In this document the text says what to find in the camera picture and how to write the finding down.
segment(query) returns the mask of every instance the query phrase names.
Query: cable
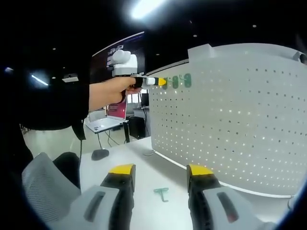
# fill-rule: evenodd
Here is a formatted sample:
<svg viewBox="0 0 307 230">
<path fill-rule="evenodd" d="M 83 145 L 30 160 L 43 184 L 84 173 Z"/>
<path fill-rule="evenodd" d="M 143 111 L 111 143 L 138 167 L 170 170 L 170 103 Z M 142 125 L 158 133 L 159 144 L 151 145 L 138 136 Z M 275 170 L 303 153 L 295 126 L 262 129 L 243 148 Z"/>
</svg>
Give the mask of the cable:
<svg viewBox="0 0 307 230">
<path fill-rule="evenodd" d="M 147 128 L 147 111 L 145 107 L 143 107 L 143 112 L 145 114 L 145 130 L 147 131 L 147 134 L 149 135 L 148 128 Z"/>
<path fill-rule="evenodd" d="M 108 135 L 108 134 L 106 133 L 106 131 L 105 131 L 105 134 L 108 136 L 108 138 L 107 138 L 107 143 L 109 144 L 110 147 L 112 147 L 112 145 L 111 145 L 110 142 L 109 142 L 109 140 L 110 140 L 110 135 Z"/>
<path fill-rule="evenodd" d="M 109 129 L 109 134 L 108 133 L 106 133 L 106 135 L 108 136 L 108 139 L 107 139 L 107 142 L 109 143 L 109 139 L 111 139 L 112 141 L 114 141 L 114 139 L 111 137 L 111 135 L 110 135 L 110 129 Z"/>
<path fill-rule="evenodd" d="M 99 138 L 99 133 L 97 133 L 97 136 L 98 136 L 98 141 L 99 141 L 100 149 L 102 150 L 101 143 L 100 143 L 100 138 Z"/>
<path fill-rule="evenodd" d="M 81 189 L 81 179 L 80 179 L 80 167 L 81 167 L 81 157 L 82 157 L 82 140 L 80 140 L 80 157 L 78 165 L 78 179 L 79 179 L 79 188 Z"/>
</svg>

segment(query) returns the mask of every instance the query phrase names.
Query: desk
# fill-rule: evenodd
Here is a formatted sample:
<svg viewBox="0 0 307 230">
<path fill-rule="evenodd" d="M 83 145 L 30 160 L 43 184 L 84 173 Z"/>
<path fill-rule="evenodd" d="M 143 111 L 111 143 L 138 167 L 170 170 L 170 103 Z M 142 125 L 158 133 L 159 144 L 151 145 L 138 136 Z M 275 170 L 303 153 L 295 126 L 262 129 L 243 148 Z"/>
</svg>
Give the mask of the desk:
<svg viewBox="0 0 307 230">
<path fill-rule="evenodd" d="M 134 209 L 131 230 L 192 230 L 188 208 L 186 170 L 174 165 L 152 152 L 151 138 L 108 149 L 110 155 L 100 161 L 92 161 L 92 153 L 82 155 L 80 167 L 81 191 L 100 185 L 109 170 L 117 165 L 136 164 Z M 153 192 L 156 188 L 168 187 L 163 203 Z M 287 210 L 287 199 L 261 197 L 239 192 L 254 206 L 259 218 L 278 222 Z"/>
<path fill-rule="evenodd" d="M 126 142 L 129 143 L 130 142 L 130 137 L 129 137 L 129 127 L 128 127 L 128 121 L 122 121 L 122 122 L 118 122 L 115 119 L 110 119 L 108 121 L 108 124 L 106 125 L 106 119 L 99 119 L 93 122 L 89 122 L 89 123 L 85 123 L 85 125 L 95 134 L 99 135 L 99 133 L 101 132 L 105 132 L 108 131 L 112 128 L 118 127 L 118 126 L 124 126 L 124 131 L 125 131 L 125 139 Z"/>
</svg>

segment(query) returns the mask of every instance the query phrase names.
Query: ceiling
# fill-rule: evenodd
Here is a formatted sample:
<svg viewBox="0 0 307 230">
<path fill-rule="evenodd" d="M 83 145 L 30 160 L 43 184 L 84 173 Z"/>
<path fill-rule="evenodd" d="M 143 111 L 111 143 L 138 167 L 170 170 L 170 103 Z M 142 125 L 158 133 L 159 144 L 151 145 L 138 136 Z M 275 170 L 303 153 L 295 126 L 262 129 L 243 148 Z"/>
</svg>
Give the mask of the ceiling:
<svg viewBox="0 0 307 230">
<path fill-rule="evenodd" d="M 1 60 L 5 66 L 44 69 L 49 82 L 72 71 L 88 82 L 92 54 L 141 31 L 147 71 L 186 59 L 188 48 L 206 43 L 271 43 L 301 51 L 296 36 L 307 43 L 306 14 L 300 13 L 304 1 L 167 0 L 136 20 L 131 11 L 138 1 L 5 3 Z"/>
</svg>

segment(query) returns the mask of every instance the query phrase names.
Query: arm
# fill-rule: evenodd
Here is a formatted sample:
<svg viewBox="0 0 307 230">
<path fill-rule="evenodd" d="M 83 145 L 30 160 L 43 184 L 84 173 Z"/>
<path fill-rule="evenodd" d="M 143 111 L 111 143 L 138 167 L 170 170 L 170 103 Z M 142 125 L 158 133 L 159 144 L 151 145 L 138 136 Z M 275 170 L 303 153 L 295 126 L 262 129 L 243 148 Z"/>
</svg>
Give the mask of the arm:
<svg viewBox="0 0 307 230">
<path fill-rule="evenodd" d="M 63 129 L 79 123 L 89 111 L 108 104 L 118 103 L 121 93 L 135 84 L 134 78 L 113 78 L 105 82 L 86 84 L 62 84 L 43 89 L 29 90 L 21 87 L 16 112 L 20 124 L 35 130 Z"/>
</svg>

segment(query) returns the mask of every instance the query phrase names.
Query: monitor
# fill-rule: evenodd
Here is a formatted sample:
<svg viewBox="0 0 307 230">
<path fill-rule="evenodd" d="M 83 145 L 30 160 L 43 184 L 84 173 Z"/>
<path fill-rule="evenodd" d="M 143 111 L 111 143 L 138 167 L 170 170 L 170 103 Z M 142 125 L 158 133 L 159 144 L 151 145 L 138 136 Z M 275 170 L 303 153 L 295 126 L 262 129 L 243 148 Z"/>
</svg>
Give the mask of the monitor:
<svg viewBox="0 0 307 230">
<path fill-rule="evenodd" d="M 110 104 L 106 116 L 116 120 L 126 120 L 126 110 L 127 98 L 125 98 L 121 103 Z"/>
<path fill-rule="evenodd" d="M 142 106 L 149 106 L 149 94 L 142 93 Z"/>
</svg>

